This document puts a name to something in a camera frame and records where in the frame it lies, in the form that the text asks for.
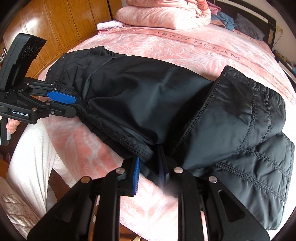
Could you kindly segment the person's left hand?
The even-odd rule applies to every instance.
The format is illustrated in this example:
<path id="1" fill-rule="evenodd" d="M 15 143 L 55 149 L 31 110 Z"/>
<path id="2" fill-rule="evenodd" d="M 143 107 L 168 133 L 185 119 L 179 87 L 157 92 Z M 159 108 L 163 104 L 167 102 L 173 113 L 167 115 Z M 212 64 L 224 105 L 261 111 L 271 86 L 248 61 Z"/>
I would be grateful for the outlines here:
<path id="1" fill-rule="evenodd" d="M 13 120 L 8 118 L 7 124 L 6 124 L 6 129 L 8 131 L 9 134 L 13 134 L 16 129 L 18 128 L 18 126 L 20 125 L 20 121 L 18 120 Z"/>

